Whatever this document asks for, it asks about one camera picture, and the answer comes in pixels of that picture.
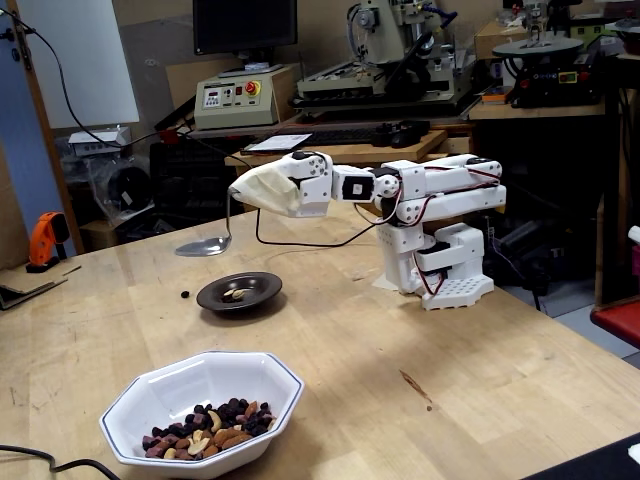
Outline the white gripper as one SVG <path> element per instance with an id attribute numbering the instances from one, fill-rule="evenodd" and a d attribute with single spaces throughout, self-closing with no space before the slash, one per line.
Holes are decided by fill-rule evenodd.
<path id="1" fill-rule="evenodd" d="M 247 171 L 231 189 L 246 203 L 271 213 L 321 217 L 327 214 L 332 174 L 333 162 L 328 155 L 296 151 Z"/>

